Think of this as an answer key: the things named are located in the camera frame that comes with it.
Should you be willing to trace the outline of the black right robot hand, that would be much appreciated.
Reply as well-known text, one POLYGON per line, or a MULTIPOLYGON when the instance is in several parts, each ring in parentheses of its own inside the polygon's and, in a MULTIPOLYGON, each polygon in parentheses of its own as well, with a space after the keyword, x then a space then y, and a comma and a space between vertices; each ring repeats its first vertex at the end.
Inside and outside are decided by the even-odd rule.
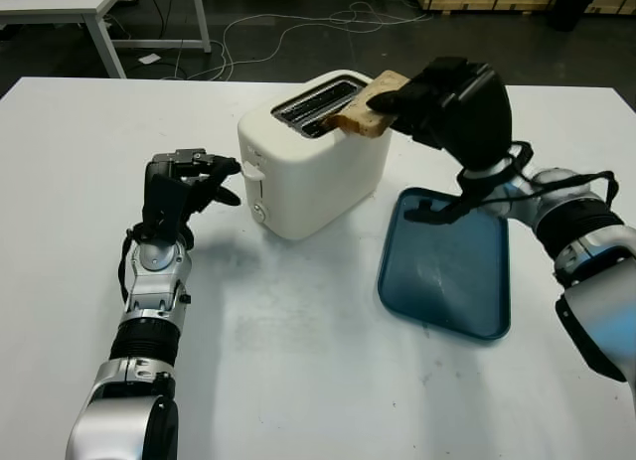
POLYGON ((487 63, 439 57, 401 88, 371 97, 367 106, 393 116, 398 132, 448 152, 469 171, 496 165, 512 144, 509 97, 487 63))

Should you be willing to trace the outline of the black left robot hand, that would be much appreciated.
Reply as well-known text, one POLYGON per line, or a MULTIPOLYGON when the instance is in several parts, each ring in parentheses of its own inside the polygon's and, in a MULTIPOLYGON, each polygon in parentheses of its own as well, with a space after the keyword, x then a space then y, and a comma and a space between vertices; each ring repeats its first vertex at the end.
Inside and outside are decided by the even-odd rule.
POLYGON ((239 172, 236 159, 209 154, 203 148, 153 156, 145 167, 142 222, 133 228, 133 238, 139 243, 181 242, 192 249, 190 216, 212 202, 239 206, 239 196, 223 186, 239 172))

